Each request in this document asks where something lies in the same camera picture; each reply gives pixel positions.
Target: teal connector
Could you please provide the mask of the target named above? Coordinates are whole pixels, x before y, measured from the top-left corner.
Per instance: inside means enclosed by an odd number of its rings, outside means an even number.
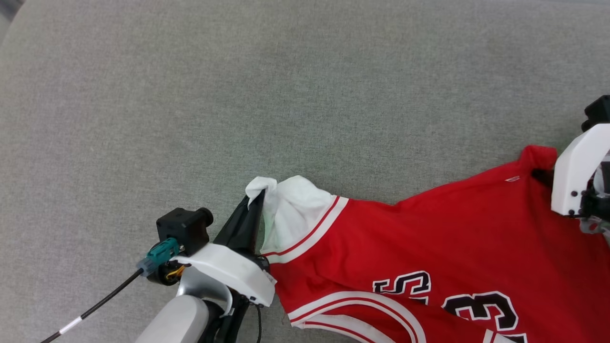
[[[160,265],[168,262],[172,257],[180,253],[180,245],[175,238],[168,238],[150,249],[146,257],[138,262],[136,268],[142,268],[142,276],[152,274]]]

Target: white cable label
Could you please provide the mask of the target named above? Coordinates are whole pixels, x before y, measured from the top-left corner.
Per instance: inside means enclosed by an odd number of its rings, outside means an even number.
[[[82,318],[78,317],[77,319],[74,319],[73,321],[70,322],[70,324],[64,326],[61,330],[59,330],[59,333],[65,334],[66,332],[68,332],[68,330],[72,329],[80,322],[82,322]]]

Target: white stripe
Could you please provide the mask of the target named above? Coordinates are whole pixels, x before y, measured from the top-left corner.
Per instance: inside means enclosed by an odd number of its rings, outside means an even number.
[[[492,343],[493,331],[485,330],[485,337],[483,337],[483,343]]]
[[[339,301],[339,300],[343,300],[343,299],[347,299],[347,298],[358,298],[358,299]],[[378,303],[382,303],[387,308],[393,309],[400,316],[396,315],[394,312],[390,311],[389,309],[387,309],[384,306],[378,305],[377,303],[372,303],[371,300],[374,300]],[[332,305],[325,306],[325,305],[335,302],[335,301],[338,301],[338,302],[333,303]],[[400,323],[400,325],[402,325],[405,328],[405,330],[409,333],[409,336],[411,337],[411,342],[413,342],[413,343],[425,343],[426,342],[426,335],[424,334],[422,326],[420,325],[417,318],[415,318],[415,316],[408,309],[406,309],[403,305],[397,303],[396,301],[394,301],[390,298],[386,298],[382,295],[375,294],[375,293],[337,292],[337,293],[329,294],[323,298],[320,298],[309,304],[303,305],[300,308],[288,313],[288,318],[290,318],[290,320],[293,320],[294,318],[301,317],[301,316],[315,310],[314,312],[309,313],[308,315],[299,319],[298,321],[292,322],[293,326],[298,326],[298,324],[301,324],[301,323],[311,319],[313,316],[323,314],[324,312],[329,311],[331,309],[336,309],[336,308],[340,308],[340,307],[348,306],[348,305],[364,305],[364,306],[369,306],[369,307],[378,309],[378,310],[382,311],[383,313],[386,313],[388,316],[394,318],[398,323]]]
[[[493,343],[514,343],[514,341],[511,341],[501,334],[496,334],[496,337],[493,339]]]
[[[326,216],[326,218],[324,218],[324,221],[320,223],[320,226],[318,226],[318,228],[315,230],[314,234],[311,235],[305,242],[302,242],[300,245],[298,245],[296,248],[294,248],[290,252],[288,252],[284,255],[277,255],[277,252],[269,251],[272,253],[272,255],[266,256],[267,260],[269,260],[269,263],[288,263],[288,262],[294,260],[295,258],[301,256],[303,253],[305,253],[305,251],[307,251],[311,247],[313,247],[324,236],[324,234],[326,234],[328,229],[330,229],[330,227],[335,222],[335,220],[337,219],[339,214],[341,214],[341,212],[345,208],[345,205],[347,205],[348,200],[349,200],[348,198],[339,197],[339,200],[337,201],[335,206],[330,210],[330,212],[328,212],[328,215]]]
[[[324,325],[318,325],[310,322],[305,322],[303,324],[299,324],[300,328],[318,328],[323,330],[328,330],[340,334],[344,334],[345,336],[351,337],[357,341],[363,343],[375,342],[375,343],[395,343],[391,338],[386,336],[383,332],[377,330],[372,325],[363,322],[359,319],[350,316],[344,316],[342,314],[336,316],[327,316],[325,314],[319,314],[311,319],[312,322],[324,323],[333,325],[335,327],[341,327],[352,332],[355,332],[361,336],[364,336],[369,339],[369,341],[363,340],[360,336],[355,335],[349,331],[341,330],[338,328],[327,327]]]
[[[70,322],[70,324],[64,326],[61,330],[59,330],[59,333],[65,334],[66,332],[68,332],[68,330],[72,329],[80,322],[82,322],[82,318],[78,317],[77,319],[74,319],[73,321]]]

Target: black cable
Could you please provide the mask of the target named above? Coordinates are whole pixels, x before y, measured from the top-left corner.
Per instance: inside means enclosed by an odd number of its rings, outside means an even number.
[[[87,318],[88,316],[91,315],[91,313],[94,313],[98,308],[102,307],[102,305],[104,305],[105,303],[107,303],[110,299],[112,299],[116,294],[118,294],[119,292],[121,292],[125,287],[127,287],[128,284],[131,283],[131,281],[135,280],[138,276],[140,276],[140,274],[142,274],[144,272],[144,270],[142,268],[138,269],[133,275],[131,275],[127,280],[125,280],[125,282],[123,282],[120,286],[118,286],[114,291],[112,291],[109,295],[106,295],[105,298],[103,298],[102,300],[100,300],[97,304],[93,305],[92,308],[86,310],[83,314],[81,314],[80,317],[74,319],[72,322],[70,322],[68,325],[66,325],[65,327],[63,327],[61,330],[59,330],[58,332],[50,335],[47,339],[45,339],[44,341],[42,341],[41,343],[50,343],[52,341],[55,341],[59,336],[63,335],[64,333],[66,333],[68,330],[72,329],[73,327],[75,327],[78,323],[80,323],[81,321],[83,321],[85,318]]]
[[[93,305],[92,308],[86,310],[83,314],[81,314],[81,319],[87,318],[91,313],[94,313],[98,308],[102,307],[103,304],[107,303],[108,300],[112,299],[116,294],[122,291],[131,281],[135,280],[140,274],[142,274],[144,270],[142,268],[138,269],[133,275],[131,275],[125,282],[123,282],[120,286],[118,286],[114,291],[112,291],[109,295],[106,295],[106,298],[103,298],[99,301],[99,303]]]
[[[260,319],[260,307],[256,306],[256,311],[259,313],[259,338],[256,340],[256,343],[260,343],[260,339],[263,333],[263,323],[262,319]]]

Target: yellow wire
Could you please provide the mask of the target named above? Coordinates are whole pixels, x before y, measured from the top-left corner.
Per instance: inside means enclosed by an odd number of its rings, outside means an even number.
[[[174,270],[173,272],[167,273],[167,275],[165,275],[165,278],[169,279],[171,276],[182,276],[182,272],[185,268],[186,267],[184,265],[181,265],[180,268]]]

